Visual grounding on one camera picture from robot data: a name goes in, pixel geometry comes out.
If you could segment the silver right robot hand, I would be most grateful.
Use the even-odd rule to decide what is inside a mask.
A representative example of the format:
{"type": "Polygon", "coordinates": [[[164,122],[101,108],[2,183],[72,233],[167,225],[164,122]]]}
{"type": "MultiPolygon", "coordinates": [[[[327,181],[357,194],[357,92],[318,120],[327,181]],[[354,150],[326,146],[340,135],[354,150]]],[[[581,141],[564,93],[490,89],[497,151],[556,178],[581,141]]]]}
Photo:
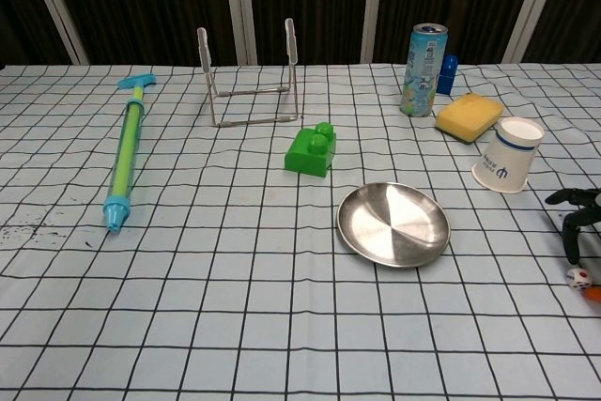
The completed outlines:
{"type": "Polygon", "coordinates": [[[579,291],[584,299],[599,304],[600,286],[593,284],[589,272],[579,264],[578,237],[582,227],[600,222],[600,190],[560,189],[551,194],[545,202],[548,205],[559,205],[568,202],[570,205],[578,207],[578,210],[568,213],[562,220],[562,246],[571,265],[571,268],[565,274],[565,279],[567,284],[579,291]]]}

